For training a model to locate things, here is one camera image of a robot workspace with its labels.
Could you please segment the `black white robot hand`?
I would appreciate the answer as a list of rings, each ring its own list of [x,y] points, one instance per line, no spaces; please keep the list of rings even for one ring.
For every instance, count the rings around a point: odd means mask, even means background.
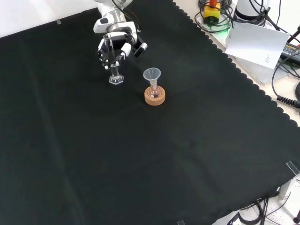
[[[111,64],[119,66],[131,52],[135,57],[144,53],[148,45],[137,34],[133,22],[116,22],[112,15],[96,21],[94,32],[103,37],[98,45],[98,59],[106,70]]]

